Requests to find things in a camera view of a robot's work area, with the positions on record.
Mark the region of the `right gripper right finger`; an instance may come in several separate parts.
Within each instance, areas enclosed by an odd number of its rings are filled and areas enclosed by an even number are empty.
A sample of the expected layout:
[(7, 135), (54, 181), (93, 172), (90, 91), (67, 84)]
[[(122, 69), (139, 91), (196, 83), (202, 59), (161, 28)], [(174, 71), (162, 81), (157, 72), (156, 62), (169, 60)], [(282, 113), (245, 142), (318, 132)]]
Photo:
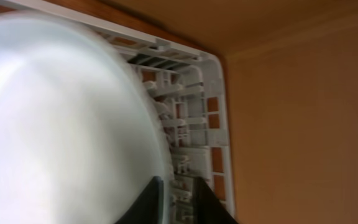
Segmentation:
[(238, 224), (201, 177), (193, 180), (192, 204), (196, 224)]

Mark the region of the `light blue plate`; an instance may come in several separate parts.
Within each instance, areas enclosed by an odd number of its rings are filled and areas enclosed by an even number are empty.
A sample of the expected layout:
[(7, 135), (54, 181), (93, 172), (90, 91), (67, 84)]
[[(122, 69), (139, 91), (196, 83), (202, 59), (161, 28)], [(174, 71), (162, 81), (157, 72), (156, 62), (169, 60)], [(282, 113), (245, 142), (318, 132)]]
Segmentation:
[(116, 223), (172, 161), (131, 66), (91, 29), (0, 14), (0, 223)]

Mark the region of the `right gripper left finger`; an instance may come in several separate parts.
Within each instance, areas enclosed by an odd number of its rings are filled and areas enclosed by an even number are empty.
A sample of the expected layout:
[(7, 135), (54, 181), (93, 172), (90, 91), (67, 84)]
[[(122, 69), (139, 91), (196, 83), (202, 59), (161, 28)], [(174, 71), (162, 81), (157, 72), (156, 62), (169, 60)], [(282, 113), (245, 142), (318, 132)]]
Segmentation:
[(128, 211), (115, 224), (162, 224), (164, 206), (163, 180), (151, 178)]

